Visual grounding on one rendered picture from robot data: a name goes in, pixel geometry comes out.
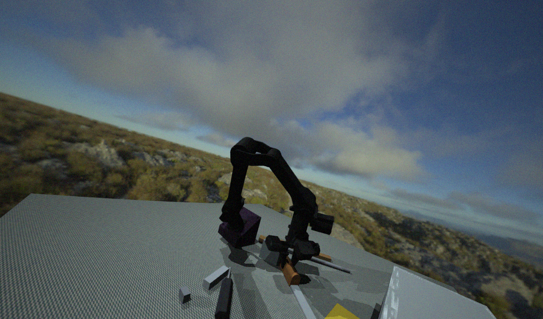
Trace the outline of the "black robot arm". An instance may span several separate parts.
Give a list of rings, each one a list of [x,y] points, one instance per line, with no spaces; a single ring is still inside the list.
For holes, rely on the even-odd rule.
[[[241,193],[248,166],[267,166],[291,195],[293,205],[289,207],[289,210],[294,211],[292,226],[306,230],[310,223],[311,230],[331,234],[334,216],[318,212],[315,195],[300,183],[277,148],[269,147],[251,137],[244,137],[231,148],[230,161],[233,172],[229,195],[221,209],[222,215],[219,217],[222,222],[229,223],[227,228],[237,233],[247,222],[242,219],[240,211],[245,201]],[[290,247],[294,248],[297,259],[310,260],[313,256],[317,256],[319,244],[309,241],[308,234],[304,237],[299,236],[300,234],[294,235],[290,244]]]

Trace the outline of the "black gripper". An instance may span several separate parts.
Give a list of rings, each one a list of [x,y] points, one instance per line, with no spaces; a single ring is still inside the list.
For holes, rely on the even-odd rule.
[[[281,241],[278,236],[273,236],[273,235],[268,235],[266,237],[266,240],[265,240],[266,247],[268,248],[268,250],[270,252],[279,252],[280,253],[280,265],[281,265],[281,268],[284,268],[284,263],[286,262],[286,258],[289,255],[287,250],[288,250],[288,248],[291,248],[290,244],[291,244],[291,240],[293,239],[294,235],[300,234],[299,237],[304,237],[305,234],[308,234],[306,232],[307,229],[306,230],[301,230],[301,229],[299,229],[297,227],[292,226],[292,224],[288,225],[288,228],[289,228],[288,235],[285,236],[286,241]],[[293,250],[291,262],[295,266],[298,261],[299,260],[296,257],[296,253]]]

